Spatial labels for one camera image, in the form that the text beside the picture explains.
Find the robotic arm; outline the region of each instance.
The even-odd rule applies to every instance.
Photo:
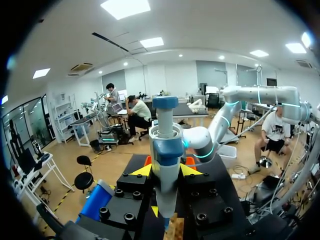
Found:
[[[225,104],[217,112],[208,129],[194,127],[183,131],[184,147],[194,149],[194,156],[202,163],[214,158],[220,141],[231,126],[233,117],[241,110],[240,101],[281,105],[283,120],[292,125],[298,122],[308,124],[315,119],[310,103],[300,102],[300,95],[296,87],[228,86],[224,89],[223,94]]]

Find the laptop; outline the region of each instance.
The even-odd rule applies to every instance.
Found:
[[[112,109],[115,113],[119,114],[119,115],[126,115],[127,114],[127,110],[126,109],[122,109],[121,105],[119,103],[115,104],[112,106]]]

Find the sneaker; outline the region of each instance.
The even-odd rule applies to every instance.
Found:
[[[256,164],[253,168],[249,169],[248,174],[254,174],[260,172],[261,168]]]
[[[139,137],[138,136],[132,136],[130,139],[129,139],[129,143],[133,143],[135,141],[138,141],[139,140]]]

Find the white t-shirt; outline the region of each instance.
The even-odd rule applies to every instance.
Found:
[[[266,116],[262,130],[265,131],[266,136],[273,141],[283,140],[290,137],[290,124],[283,121],[281,117],[276,115],[276,111],[271,112]]]
[[[151,118],[151,112],[144,101],[138,100],[136,105],[132,108],[132,111],[139,117],[144,118],[144,120],[149,122],[149,119]]]

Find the ceiling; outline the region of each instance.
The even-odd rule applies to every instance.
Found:
[[[66,78],[72,67],[91,63],[98,69],[124,68],[153,61],[207,60],[253,67],[303,70],[295,59],[319,67],[312,52],[291,53],[285,44],[300,43],[304,25],[273,0],[148,0],[151,11],[116,20],[100,4],[105,0],[62,0],[30,33],[9,77],[9,101],[31,95],[48,81]],[[123,51],[92,33],[128,49]],[[145,49],[140,40],[162,37],[163,46]],[[263,50],[269,56],[250,55]],[[36,70],[51,68],[47,76],[32,79]]]

